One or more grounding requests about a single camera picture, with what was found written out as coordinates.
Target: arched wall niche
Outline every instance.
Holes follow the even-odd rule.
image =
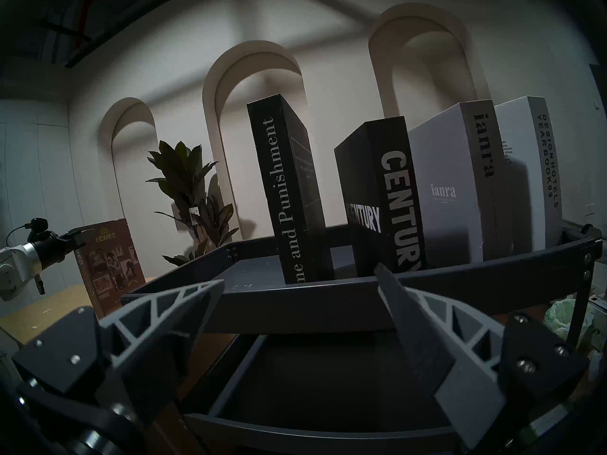
[[[388,9],[372,26],[369,52],[384,115],[404,115],[409,129],[457,102],[490,98],[469,32],[438,7]]]
[[[272,235],[246,103],[281,93],[304,124],[309,120],[295,58],[274,42],[250,41],[225,52],[210,68],[203,108],[224,203],[236,206],[233,240]]]
[[[112,105],[100,124],[100,169],[111,218],[126,218],[146,277],[158,277],[172,268],[162,255],[184,254],[194,244],[189,230],[164,215],[176,216],[171,200],[148,179],[159,176],[147,160],[158,149],[154,117],[139,99]]]

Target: white wall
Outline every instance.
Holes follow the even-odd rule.
[[[477,99],[464,49],[429,19],[393,19],[369,51],[386,117],[405,115],[412,129],[456,103]]]
[[[1,241],[13,228],[34,217],[46,218],[49,229],[64,234],[82,226],[67,128],[67,105],[31,100],[0,100]],[[27,240],[20,229],[9,238],[14,246]],[[82,283],[73,254],[42,272],[47,295]],[[30,282],[9,302],[0,301],[6,315],[39,300]]]
[[[277,93],[308,126],[310,114],[302,77],[283,56],[247,56],[228,69],[217,87],[216,112],[244,240],[274,235],[246,105]]]
[[[201,104],[205,78],[224,53],[250,40],[279,44],[299,65],[326,223],[344,223],[333,148],[365,120],[383,117],[368,39],[380,15],[403,3],[418,18],[439,15],[441,25],[460,39],[478,96],[488,94],[495,104],[523,95],[546,97],[563,159],[565,218],[584,223],[586,205],[605,203],[594,189],[604,182],[597,153],[605,121],[583,109],[595,99],[588,79],[588,63],[595,63],[594,57],[552,3],[343,1],[352,12],[338,12],[313,0],[172,0],[73,68],[69,130],[85,223],[110,220],[117,211],[105,174],[108,161],[98,146],[99,128],[110,108],[125,98],[143,101],[154,116],[159,139],[172,144],[183,140],[189,146],[202,143],[205,161],[210,161]],[[443,21],[457,23],[459,31]],[[486,82],[481,91],[479,74]],[[580,78],[583,84],[576,86]],[[224,195],[231,198],[231,193]],[[604,207],[595,217],[596,224],[605,221]]]

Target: book cover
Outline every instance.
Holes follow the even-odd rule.
[[[335,148],[356,271],[426,268],[418,185],[404,117],[365,122]]]
[[[512,253],[512,212],[491,100],[458,103],[409,131],[428,264]]]
[[[95,236],[74,251],[97,318],[120,308],[120,297],[145,284],[126,219],[89,225]]]
[[[512,193],[514,253],[559,244],[563,214],[552,124],[544,98],[495,106]]]
[[[333,279],[306,128],[280,94],[247,110],[285,283]]]

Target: white book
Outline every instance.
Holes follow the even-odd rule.
[[[512,253],[512,212],[491,100],[458,103],[409,131],[428,264]]]
[[[510,171],[514,253],[560,242],[563,229],[557,151],[546,100],[525,96],[495,106]]]

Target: plastic bag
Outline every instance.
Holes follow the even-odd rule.
[[[555,301],[552,306],[546,311],[544,316],[544,326],[554,332],[561,339],[567,340],[569,334],[569,326],[571,325],[571,317],[573,316],[573,308],[575,299],[564,299]],[[586,307],[586,315],[584,322],[581,325],[580,338],[577,345],[580,345],[588,328],[593,324],[594,310],[591,306]]]

